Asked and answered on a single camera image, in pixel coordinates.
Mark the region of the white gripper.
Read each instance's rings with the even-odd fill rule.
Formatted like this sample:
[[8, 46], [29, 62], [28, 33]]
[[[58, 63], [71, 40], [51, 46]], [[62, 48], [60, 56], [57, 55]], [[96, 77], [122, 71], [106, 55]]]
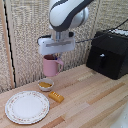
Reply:
[[42, 36], [38, 39], [38, 45], [41, 55], [71, 51], [75, 48], [74, 33], [62, 32], [62, 38], [57, 41], [51, 35]]

